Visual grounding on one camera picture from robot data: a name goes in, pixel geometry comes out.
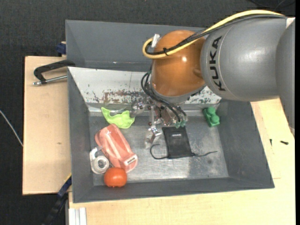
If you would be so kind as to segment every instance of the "gray floor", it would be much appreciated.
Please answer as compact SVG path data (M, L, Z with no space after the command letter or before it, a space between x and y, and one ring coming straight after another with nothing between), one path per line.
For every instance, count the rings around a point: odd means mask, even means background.
M207 27L261 5L248 0L0 0L0 109L23 136L23 57L57 56L65 19ZM295 15L293 0L256 0ZM0 116L0 224L41 224L54 195L22 196L22 147ZM63 224L61 215L55 224Z

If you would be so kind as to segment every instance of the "pink object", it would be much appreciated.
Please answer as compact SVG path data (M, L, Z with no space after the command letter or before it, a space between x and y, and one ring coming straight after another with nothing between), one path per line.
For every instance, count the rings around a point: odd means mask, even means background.
M102 147L102 152L114 167L121 167L126 172L137 165L137 155L132 152L127 140L119 128L111 124L95 134L95 141Z

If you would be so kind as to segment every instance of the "green plastic toy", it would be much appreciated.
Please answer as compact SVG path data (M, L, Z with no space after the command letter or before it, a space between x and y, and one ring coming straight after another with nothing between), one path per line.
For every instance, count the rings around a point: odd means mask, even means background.
M105 118L105 120L109 123L109 124L115 124L117 125L118 128L130 128L130 126L133 124L133 122L135 121L135 118L131 118L130 117L130 112L129 111L125 111L122 112L121 114L117 114L114 116L111 116L110 113L111 111L102 107L102 114Z
M210 127L214 127L220 124L220 118L216 114L216 109L214 107L205 108L203 110L203 114Z

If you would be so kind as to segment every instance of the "tape roll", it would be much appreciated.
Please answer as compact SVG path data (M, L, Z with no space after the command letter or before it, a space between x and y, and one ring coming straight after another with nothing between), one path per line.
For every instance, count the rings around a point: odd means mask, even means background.
M92 171L96 174L105 173L109 167L109 161L104 156L98 156L92 161Z

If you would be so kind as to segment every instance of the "black device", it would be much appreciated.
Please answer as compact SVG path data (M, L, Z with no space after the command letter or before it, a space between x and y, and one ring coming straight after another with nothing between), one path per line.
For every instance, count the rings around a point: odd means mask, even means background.
M168 158L192 157L188 134L185 127L163 127L165 142L168 148Z

